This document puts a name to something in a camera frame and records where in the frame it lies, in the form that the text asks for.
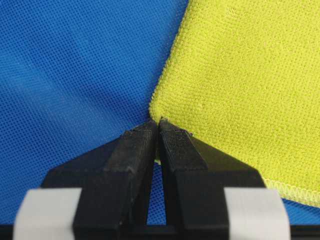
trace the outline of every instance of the white foam block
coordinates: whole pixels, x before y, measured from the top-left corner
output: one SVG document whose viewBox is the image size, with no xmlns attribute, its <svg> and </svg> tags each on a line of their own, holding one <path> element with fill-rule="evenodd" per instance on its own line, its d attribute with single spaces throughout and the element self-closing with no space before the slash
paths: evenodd
<svg viewBox="0 0 320 240">
<path fill-rule="evenodd" d="M 14 222 L 13 240 L 74 240 L 81 188 L 29 190 Z"/>
<path fill-rule="evenodd" d="M 290 240 L 290 223 L 276 190 L 225 187 L 230 240 Z"/>
</svg>

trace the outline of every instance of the microfiber towel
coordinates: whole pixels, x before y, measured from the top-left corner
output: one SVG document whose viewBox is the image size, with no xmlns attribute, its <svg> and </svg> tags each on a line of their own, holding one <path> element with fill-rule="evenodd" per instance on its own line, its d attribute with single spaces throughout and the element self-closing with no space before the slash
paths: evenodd
<svg viewBox="0 0 320 240">
<path fill-rule="evenodd" d="M 0 0 L 0 225 L 53 167 L 149 118 L 188 0 Z"/>
<path fill-rule="evenodd" d="M 190 0 L 149 110 L 320 207 L 320 1 Z"/>
</svg>

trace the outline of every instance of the blue mesh fabric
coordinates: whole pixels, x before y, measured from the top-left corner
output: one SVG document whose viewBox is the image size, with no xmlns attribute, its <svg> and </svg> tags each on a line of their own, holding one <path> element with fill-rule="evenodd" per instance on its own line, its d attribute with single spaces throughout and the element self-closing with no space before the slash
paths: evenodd
<svg viewBox="0 0 320 240">
<path fill-rule="evenodd" d="M 187 0 L 0 0 L 0 224 L 47 171 L 143 123 Z"/>
<path fill-rule="evenodd" d="M 148 214 L 149 225 L 166 224 L 166 213 L 163 199 L 164 193 L 162 187 L 161 166 L 155 163 Z M 284 199 L 283 202 L 290 219 L 290 224 L 320 225 L 320 208 L 302 205 L 286 199 Z"/>
</svg>

